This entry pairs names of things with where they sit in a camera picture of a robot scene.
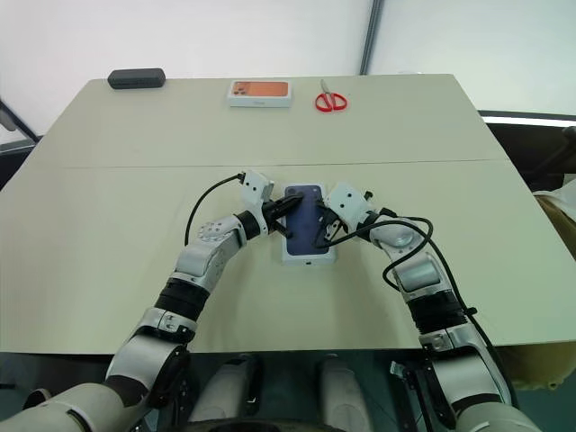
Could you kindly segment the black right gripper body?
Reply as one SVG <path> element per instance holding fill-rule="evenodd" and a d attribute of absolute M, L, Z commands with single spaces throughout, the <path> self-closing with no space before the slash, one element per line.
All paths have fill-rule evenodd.
<path fill-rule="evenodd" d="M 347 225 L 334 211 L 326 209 L 322 216 L 322 238 L 333 239 L 341 229 L 347 232 Z"/>

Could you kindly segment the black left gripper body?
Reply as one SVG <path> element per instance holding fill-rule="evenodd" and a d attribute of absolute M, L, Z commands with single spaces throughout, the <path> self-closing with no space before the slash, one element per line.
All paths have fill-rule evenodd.
<path fill-rule="evenodd" d="M 278 220 L 283 217 L 281 214 L 282 203 L 280 201 L 267 201 L 262 206 L 262 215 L 269 231 L 276 231 Z"/>

